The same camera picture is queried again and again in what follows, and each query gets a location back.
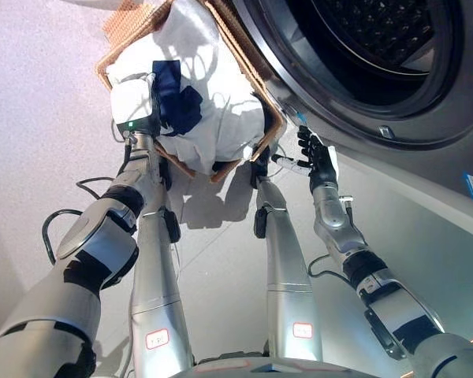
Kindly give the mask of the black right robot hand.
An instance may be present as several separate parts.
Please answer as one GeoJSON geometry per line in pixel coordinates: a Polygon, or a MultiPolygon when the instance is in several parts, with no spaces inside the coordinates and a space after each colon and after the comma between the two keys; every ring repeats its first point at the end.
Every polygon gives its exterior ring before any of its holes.
{"type": "Polygon", "coordinates": [[[298,145],[305,160],[297,160],[280,154],[273,154],[271,161],[282,168],[289,169],[310,180],[309,188],[313,191],[320,186],[337,187],[337,169],[332,155],[336,155],[333,146],[326,146],[307,126],[300,125],[296,133],[298,145]]]}

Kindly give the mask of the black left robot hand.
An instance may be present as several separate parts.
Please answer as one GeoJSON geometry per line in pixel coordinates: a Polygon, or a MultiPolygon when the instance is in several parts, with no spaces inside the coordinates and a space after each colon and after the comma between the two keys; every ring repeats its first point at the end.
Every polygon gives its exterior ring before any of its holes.
{"type": "Polygon", "coordinates": [[[157,95],[153,90],[155,74],[125,77],[110,92],[111,113],[117,130],[126,137],[139,132],[153,138],[159,136],[162,122],[157,95]]]}

